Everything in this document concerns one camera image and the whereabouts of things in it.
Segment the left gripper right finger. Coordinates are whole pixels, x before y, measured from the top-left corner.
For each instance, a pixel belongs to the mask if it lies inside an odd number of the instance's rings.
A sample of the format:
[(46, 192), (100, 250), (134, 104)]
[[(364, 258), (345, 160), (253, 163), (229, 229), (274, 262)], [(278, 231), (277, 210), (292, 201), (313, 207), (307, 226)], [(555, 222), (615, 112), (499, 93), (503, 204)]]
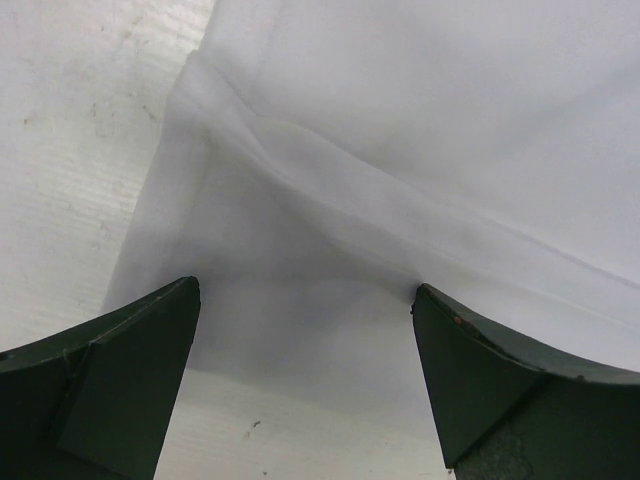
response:
[(456, 478), (638, 478), (638, 373), (541, 343), (428, 284), (411, 313)]

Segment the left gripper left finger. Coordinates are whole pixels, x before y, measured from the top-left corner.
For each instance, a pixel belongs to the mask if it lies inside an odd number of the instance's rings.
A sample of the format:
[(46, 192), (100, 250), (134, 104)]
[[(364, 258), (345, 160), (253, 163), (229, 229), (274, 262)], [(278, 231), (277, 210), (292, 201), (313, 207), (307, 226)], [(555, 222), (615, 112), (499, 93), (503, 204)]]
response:
[(200, 307), (183, 277), (2, 352), (2, 478), (153, 478)]

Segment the white t shirt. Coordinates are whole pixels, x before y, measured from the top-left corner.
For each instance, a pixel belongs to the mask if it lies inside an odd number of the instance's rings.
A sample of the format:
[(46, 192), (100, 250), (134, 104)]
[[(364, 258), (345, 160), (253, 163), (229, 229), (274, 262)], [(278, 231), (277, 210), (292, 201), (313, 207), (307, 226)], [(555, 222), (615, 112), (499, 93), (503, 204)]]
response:
[(635, 1), (219, 1), (106, 308), (178, 276), (293, 330), (428, 283), (639, 366)]

